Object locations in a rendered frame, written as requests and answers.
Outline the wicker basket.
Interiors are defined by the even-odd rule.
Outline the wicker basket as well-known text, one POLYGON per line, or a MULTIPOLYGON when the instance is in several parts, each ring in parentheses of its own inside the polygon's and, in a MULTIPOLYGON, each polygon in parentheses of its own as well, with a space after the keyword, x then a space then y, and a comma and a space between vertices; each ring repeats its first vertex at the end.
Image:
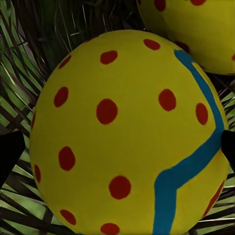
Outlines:
MULTIPOLYGON (((7 69, 1 56, 0 56, 0 65, 2 65, 3 68, 6 70, 8 76, 12 80, 12 83, 26 97, 26 99, 29 101, 29 104, 26 105, 25 102, 13 91, 13 89, 7 84, 5 79, 0 75, 0 95, 9 103, 12 110, 16 113, 16 117, 14 117, 5 108, 3 108, 0 105, 0 114, 2 114, 9 122, 7 127, 4 127, 4 125, 0 123, 0 136, 8 134, 8 133, 12 133, 13 131, 16 131, 16 130, 21 130, 23 132, 23 135, 27 136, 28 138, 30 136, 30 133, 21 124, 21 122, 25 121, 27 125, 31 126, 31 120, 27 117, 27 115, 30 112, 34 113, 33 109, 36 106, 36 103, 40 96, 41 91, 30 80, 28 71, 37 80, 37 82, 40 84, 42 89, 45 85, 44 83, 46 83, 47 79, 52 73, 50 66, 48 64, 46 55, 43 50, 43 41, 48 41, 58 62, 60 63, 64 59, 64 56, 55 39, 59 40, 63 50, 65 51, 66 55, 68 55, 70 52, 63 40, 63 37, 68 37, 70 41, 72 41, 74 48, 76 48, 77 45, 75 44, 71 35, 76 34, 77 36, 78 33, 80 33, 83 42, 85 42, 86 39, 83 35, 83 32, 88 33, 88 31, 92 31, 94 37, 95 37, 94 30, 97 30, 98 34, 101 35, 100 29, 106 29, 106 32, 109 32, 109 31, 119 30, 120 26, 123 26, 124 29, 133 29, 133 30, 138 29, 142 31, 147 31, 146 28, 142 29, 140 27, 143 21, 141 20, 140 13, 137 9, 136 0, 120 0, 116 8, 115 8, 115 3, 117 2, 117 0, 112 0, 111 6, 108 6, 108 0, 106 0, 105 5, 102 5, 103 0, 97 0, 96 3, 94 3, 94 0, 70 0, 70 7, 71 7, 71 12, 72 12, 73 22, 74 22, 74 27, 75 27, 75 33, 71 33, 71 34, 68 33, 68 29, 67 29, 67 0, 65 4, 66 19, 65 19, 63 7, 62 7, 62 2, 61 0, 58 0, 67 35, 61 35, 59 32, 57 11, 56 11, 56 0, 54 0, 55 36, 51 36, 51 37, 44 36, 44 30, 39 20, 39 0, 4 0, 4 1, 5 1, 5 6, 7 8, 8 23, 5 17, 3 16, 1 9, 0 9, 0 17, 8 32, 8 35, 12 43, 12 47, 8 46, 8 43, 6 41, 1 25, 0 25, 0 39, 5 49, 3 54, 10 61, 16 76, 14 76, 7 69), (12 1, 13 8, 14 8, 14 19, 15 19, 14 26, 15 26, 15 30, 17 33, 17 37, 18 37, 18 40, 17 40, 18 44, 16 43, 14 36, 11 32, 12 18, 11 18, 10 1, 12 1), (125 9, 120 8, 121 1, 123 1, 127 5, 127 8, 125 9), (83 3, 89 4, 90 29, 87 29, 87 26, 86 26, 83 3), (95 11, 96 28, 93 28, 92 23, 91 23, 93 7, 95 11), (101 8, 103 8, 102 16, 104 20, 104 26, 99 27, 98 21, 99 21, 101 8), (85 22, 85 27, 86 27, 86 30, 84 31, 82 31, 79 26, 81 9, 83 10, 83 17, 84 17, 84 22, 85 22), (114 12, 116 12, 117 23, 112 23, 114 12), (118 14, 121 14, 121 19, 122 19, 121 22, 118 22, 118 14), (50 40, 53 40, 53 39, 56 42, 60 55, 57 53, 57 51, 55 50, 55 48, 50 42, 50 40), (24 62, 24 59, 22 57, 19 47, 23 47, 26 55, 34 63, 37 64, 37 68, 38 68, 37 72, 39 73, 40 78, 38 78, 36 73, 33 72, 31 68, 24 62), (25 74, 15 64, 10 50, 12 50, 13 53, 20 60, 25 74), (32 87, 34 93, 32 93, 26 86, 24 86, 19 74, 21 74, 23 78, 27 81, 27 83, 32 87), (25 108, 22 111, 10 100, 9 95, 5 87, 3 86, 3 83, 24 104, 25 108)), ((53 62, 46 48, 45 50, 55 69, 56 68, 55 63, 53 62)), ((210 78, 211 82, 213 83, 218 93, 220 101, 224 99, 227 95, 229 95, 231 92, 235 94, 235 75, 220 75, 220 74, 215 74, 215 73, 208 73, 207 76, 210 78)), ((235 97, 222 102, 223 108, 234 99, 235 97)), ((228 115, 234 109, 235 109, 235 104, 227 108, 224 108, 224 110, 226 111, 226 115, 228 115)), ((227 120, 229 122, 229 129, 230 130, 234 129, 235 128, 235 116, 227 120)), ((28 148, 25 148, 24 152, 27 155, 29 155, 28 148)), ((16 166, 18 166, 20 169, 22 169, 27 174, 33 177, 33 172, 31 170, 30 162, 19 159, 18 162, 16 163, 16 166)), ((227 179, 230 179, 232 177, 235 177, 235 173, 228 174, 227 179)), ((38 229, 37 235, 47 235, 47 233, 53 233, 55 235, 78 235, 75 232, 73 232, 71 229, 69 229, 67 226, 51 224, 53 213, 50 211, 50 209, 48 208, 44 200, 41 199, 38 195, 36 195, 34 192, 32 192, 29 188, 27 188, 22 183, 25 183, 33 188, 38 189, 34 179, 31 179, 19 173, 15 173, 14 171, 11 171, 7 180, 5 181, 5 184, 10 186, 15 192, 10 191, 5 188, 1 188, 1 189, 46 207, 44 217, 41 220, 40 218, 35 216, 33 213, 31 213, 30 211, 25 209, 23 206, 21 206, 18 202, 14 201, 9 196, 7 196, 6 194, 0 191, 0 200, 6 202, 7 204, 19 210, 20 212, 24 213, 24 214, 21 214, 16 211, 12 211, 12 210, 0 207, 0 227, 11 232, 14 235, 24 235, 23 233, 18 231, 16 228, 13 228, 10 224, 5 222, 5 220, 8 220, 11 222, 22 224, 24 226, 29 226, 29 227, 38 229)), ((232 197, 232 196, 235 196, 235 186, 224 187, 217 201, 220 201, 220 200, 232 197)), ((235 202, 215 204, 213 208, 229 206, 229 205, 235 205, 235 202)), ((198 235, 196 231, 197 229, 234 223, 235 217, 223 218, 224 216, 234 214, 234 213, 235 213, 235 206, 225 209, 223 211, 219 211, 214 214, 205 216, 193 228, 188 230, 189 235, 198 235)), ((0 235, 11 235, 11 234, 0 232, 0 235)), ((204 235, 235 235, 235 224, 210 232, 210 233, 207 233, 207 234, 204 234, 204 235)))

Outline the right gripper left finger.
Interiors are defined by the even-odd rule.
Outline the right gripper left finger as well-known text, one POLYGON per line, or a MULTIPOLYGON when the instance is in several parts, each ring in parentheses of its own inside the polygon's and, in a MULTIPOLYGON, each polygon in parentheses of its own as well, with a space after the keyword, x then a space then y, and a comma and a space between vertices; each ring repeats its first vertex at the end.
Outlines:
POLYGON ((0 136, 0 189, 25 148, 25 139, 21 130, 0 136))

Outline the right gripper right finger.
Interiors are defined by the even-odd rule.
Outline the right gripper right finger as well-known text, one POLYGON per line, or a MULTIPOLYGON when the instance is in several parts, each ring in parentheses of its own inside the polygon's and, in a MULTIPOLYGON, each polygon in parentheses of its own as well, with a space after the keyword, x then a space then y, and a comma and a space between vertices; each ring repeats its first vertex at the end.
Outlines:
POLYGON ((230 162, 230 166, 235 171, 235 131, 224 130, 221 139, 222 152, 230 162))

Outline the easter egg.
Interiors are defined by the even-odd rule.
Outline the easter egg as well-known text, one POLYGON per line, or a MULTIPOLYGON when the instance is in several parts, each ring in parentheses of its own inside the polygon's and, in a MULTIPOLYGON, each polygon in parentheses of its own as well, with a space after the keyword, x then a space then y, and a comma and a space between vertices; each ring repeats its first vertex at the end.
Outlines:
POLYGON ((217 202, 230 162, 218 93, 199 64, 156 34, 109 31, 79 44, 33 109, 38 190, 78 235, 182 235, 217 202))
POLYGON ((147 32, 185 50, 208 73, 235 75, 235 0, 136 0, 147 32))

